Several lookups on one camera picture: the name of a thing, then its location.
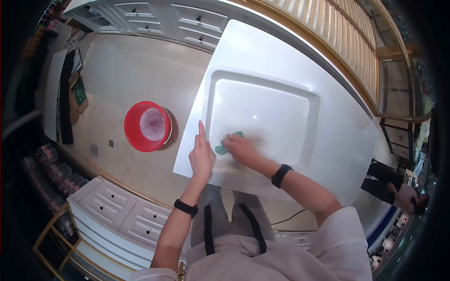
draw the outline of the green cleaning cloth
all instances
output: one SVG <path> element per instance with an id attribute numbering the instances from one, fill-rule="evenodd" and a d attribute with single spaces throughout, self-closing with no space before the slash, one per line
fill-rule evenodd
<path id="1" fill-rule="evenodd" d="M 241 137 L 244 137 L 244 133 L 242 131 L 237 131 L 234 134 L 236 134 L 238 136 L 241 136 Z M 220 141 L 220 145 L 216 146 L 214 148 L 214 150 L 219 155 L 225 155 L 228 152 L 228 149 L 224 147 L 224 144 L 222 143 L 222 141 Z"/>

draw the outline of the cabinet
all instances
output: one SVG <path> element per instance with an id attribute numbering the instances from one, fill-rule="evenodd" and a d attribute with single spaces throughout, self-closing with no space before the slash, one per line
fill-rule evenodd
<path id="1" fill-rule="evenodd" d="M 380 120 L 380 126 L 391 149 L 391 153 L 407 159 L 405 168 L 410 169 L 413 160 L 413 137 L 412 124 L 394 120 Z"/>
<path id="2" fill-rule="evenodd" d="M 100 176 L 67 200 L 86 243 L 133 269 L 150 266 L 171 210 L 142 199 Z M 181 250 L 181 261 L 185 261 L 189 239 L 188 235 Z"/>
<path id="3" fill-rule="evenodd" d="M 245 14 L 216 0 L 73 1 L 64 14 L 100 33 L 164 37 L 214 50 L 228 21 Z"/>
<path id="4" fill-rule="evenodd" d="M 102 182 L 78 204 L 90 215 L 117 230 L 136 202 L 134 195 L 109 182 Z"/>

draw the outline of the dark hair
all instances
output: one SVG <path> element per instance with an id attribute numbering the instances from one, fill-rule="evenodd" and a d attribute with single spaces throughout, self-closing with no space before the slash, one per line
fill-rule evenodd
<path id="1" fill-rule="evenodd" d="M 425 200 L 419 205 L 416 202 L 416 199 L 414 197 L 411 198 L 411 203 L 414 205 L 414 214 L 416 216 L 421 216 L 425 213 L 425 209 L 428 206 L 428 202 L 430 201 L 430 196 L 427 194 L 424 194 Z"/>

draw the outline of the hand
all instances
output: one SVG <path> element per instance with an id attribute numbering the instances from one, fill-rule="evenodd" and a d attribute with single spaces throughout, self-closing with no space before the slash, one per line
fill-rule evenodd
<path id="1" fill-rule="evenodd" d="M 390 192 L 395 192 L 395 185 L 393 183 L 388 183 L 387 184 L 387 188 L 389 189 Z"/>
<path id="2" fill-rule="evenodd" d="M 192 179 L 198 180 L 200 185 L 208 183 L 212 173 L 212 166 L 216 156 L 212 152 L 211 145 L 205 140 L 205 128 L 201 121 L 198 122 L 198 135 L 195 136 L 194 149 L 189 153 L 191 162 Z"/>
<path id="3" fill-rule="evenodd" d="M 228 148 L 228 152 L 237 162 L 256 170 L 260 161 L 264 159 L 253 146 L 253 143 L 246 138 L 236 134 L 228 134 L 222 140 L 224 147 Z"/>

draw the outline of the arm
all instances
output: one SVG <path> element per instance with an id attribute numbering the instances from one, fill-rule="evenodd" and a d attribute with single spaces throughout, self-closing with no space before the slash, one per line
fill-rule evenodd
<path id="1" fill-rule="evenodd" d="M 261 156 L 252 142 L 238 135 L 226 135 L 222 141 L 233 159 L 269 179 L 280 168 L 280 164 Z M 323 186 L 295 171 L 288 171 L 281 182 L 282 189 L 295 201 L 312 212 L 320 227 L 322 223 L 342 206 L 336 197 Z"/>
<path id="2" fill-rule="evenodd" d="M 195 136 L 194 149 L 189 154 L 192 167 L 192 178 L 180 201 L 195 206 L 200 193 L 211 176 L 215 155 L 209 142 L 205 141 L 203 123 L 198 123 L 198 135 Z M 167 218 L 156 245 L 155 256 L 151 268 L 170 268 L 178 272 L 178 260 L 181 248 L 186 240 L 191 225 L 191 216 L 174 208 Z"/>

